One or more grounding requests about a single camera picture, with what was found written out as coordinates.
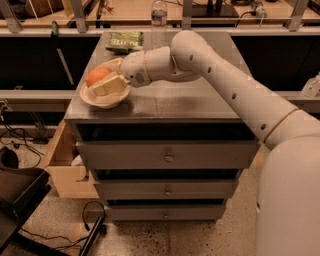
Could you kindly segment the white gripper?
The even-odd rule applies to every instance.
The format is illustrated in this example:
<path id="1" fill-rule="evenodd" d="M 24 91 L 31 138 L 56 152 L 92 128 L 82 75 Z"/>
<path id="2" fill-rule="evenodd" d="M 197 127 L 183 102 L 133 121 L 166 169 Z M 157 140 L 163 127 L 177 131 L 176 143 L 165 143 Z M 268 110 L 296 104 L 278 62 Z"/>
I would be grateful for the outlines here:
<path id="1" fill-rule="evenodd" d="M 133 52 L 124 59 L 116 58 L 97 66 L 98 70 L 111 73 L 96 81 L 91 90 L 97 96 L 121 93 L 127 87 L 127 81 L 118 74 L 123 74 L 133 87 L 147 86 L 151 83 L 145 60 L 146 52 Z"/>

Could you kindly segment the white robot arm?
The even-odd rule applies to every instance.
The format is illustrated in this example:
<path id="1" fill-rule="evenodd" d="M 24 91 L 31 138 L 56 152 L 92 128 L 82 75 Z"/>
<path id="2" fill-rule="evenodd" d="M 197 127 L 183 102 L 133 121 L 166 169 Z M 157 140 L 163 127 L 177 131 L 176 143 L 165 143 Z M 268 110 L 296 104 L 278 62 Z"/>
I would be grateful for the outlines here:
<path id="1" fill-rule="evenodd" d="M 320 256 L 320 121 L 220 57 L 199 34 L 102 64 L 134 87 L 199 74 L 270 150 L 257 194 L 255 256 Z"/>

